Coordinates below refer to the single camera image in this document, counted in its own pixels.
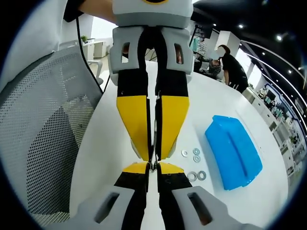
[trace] potted plant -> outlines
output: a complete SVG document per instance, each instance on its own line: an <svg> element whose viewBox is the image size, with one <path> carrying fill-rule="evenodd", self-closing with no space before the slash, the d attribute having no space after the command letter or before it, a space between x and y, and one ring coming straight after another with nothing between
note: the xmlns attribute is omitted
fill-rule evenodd
<svg viewBox="0 0 307 230"><path fill-rule="evenodd" d="M85 36L85 35L81 36L81 40L82 40L84 43L86 43L87 39L88 39L87 36Z"/></svg>

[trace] ceiling light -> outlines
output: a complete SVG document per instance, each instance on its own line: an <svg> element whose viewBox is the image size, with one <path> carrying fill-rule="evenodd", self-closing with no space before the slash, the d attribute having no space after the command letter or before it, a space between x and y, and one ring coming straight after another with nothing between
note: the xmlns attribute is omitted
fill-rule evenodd
<svg viewBox="0 0 307 230"><path fill-rule="evenodd" d="M283 37L281 35L276 36L277 41L282 41Z"/></svg>

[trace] person's arm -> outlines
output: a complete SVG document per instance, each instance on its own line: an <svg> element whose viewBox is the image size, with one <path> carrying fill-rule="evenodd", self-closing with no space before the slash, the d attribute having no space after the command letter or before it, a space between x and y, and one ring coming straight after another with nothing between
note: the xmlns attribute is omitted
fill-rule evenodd
<svg viewBox="0 0 307 230"><path fill-rule="evenodd" d="M201 56L202 62L210 62L210 60L212 60L212 59L211 58L204 58L203 56Z"/></svg>
<svg viewBox="0 0 307 230"><path fill-rule="evenodd" d="M221 72L221 67L218 66L214 69L214 71L212 73L208 72L207 70L205 70L203 72L203 74L205 74L208 77L216 77L219 73Z"/></svg>
<svg viewBox="0 0 307 230"><path fill-rule="evenodd" d="M105 19L115 23L115 15L112 10L113 0L83 0L79 10L83 13Z"/></svg>
<svg viewBox="0 0 307 230"><path fill-rule="evenodd" d="M229 85L229 72L228 70L224 70L224 77L226 85Z"/></svg>

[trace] chair armrest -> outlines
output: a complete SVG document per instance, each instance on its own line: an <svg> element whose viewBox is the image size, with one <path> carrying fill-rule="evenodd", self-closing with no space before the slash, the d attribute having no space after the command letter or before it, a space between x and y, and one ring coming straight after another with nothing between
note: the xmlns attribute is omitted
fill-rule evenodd
<svg viewBox="0 0 307 230"><path fill-rule="evenodd" d="M87 61L88 64L97 64L98 65L98 69L97 69L97 73L96 73L96 79L99 85L101 85L104 81L99 78L100 73L101 73L101 69L102 69L102 61Z"/></svg>

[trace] black cable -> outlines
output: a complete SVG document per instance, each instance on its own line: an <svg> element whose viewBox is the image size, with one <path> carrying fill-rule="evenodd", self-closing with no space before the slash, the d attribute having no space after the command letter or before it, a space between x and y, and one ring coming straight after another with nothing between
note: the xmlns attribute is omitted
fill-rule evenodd
<svg viewBox="0 0 307 230"><path fill-rule="evenodd" d="M76 23L77 23L77 34L78 34L78 41L79 41L79 46L80 46L80 51L81 51L81 56L83 58L83 61L87 67L87 69L90 71L90 74L92 75L92 77L94 78L97 86L99 87L99 90L101 91L101 93L103 94L104 92L102 91L102 89L100 88L100 85L96 79L96 77L94 76L93 72L91 71L89 65L87 64L87 61L85 59L84 53L83 53L83 49L82 49L82 41L81 41L81 35L80 35L80 27L79 27L79 19L76 18Z"/></svg>
<svg viewBox="0 0 307 230"><path fill-rule="evenodd" d="M109 77L108 77L108 79L107 79L107 81L106 81L106 86L105 86L105 89L104 89L104 93L105 93L105 91L106 91L106 87L107 87L107 85L108 85L108 83L109 83L109 80L110 80L110 75L109 75Z"/></svg>
<svg viewBox="0 0 307 230"><path fill-rule="evenodd" d="M150 61L152 60L154 53L155 53L155 51L152 53L152 55L151 55L151 57L149 59Z"/></svg>
<svg viewBox="0 0 307 230"><path fill-rule="evenodd" d="M147 51L147 53L145 54L145 56L147 56L147 54L149 54L150 50Z"/></svg>
<svg viewBox="0 0 307 230"><path fill-rule="evenodd" d="M150 61L154 60L157 56L153 57L152 59L150 59Z"/></svg>

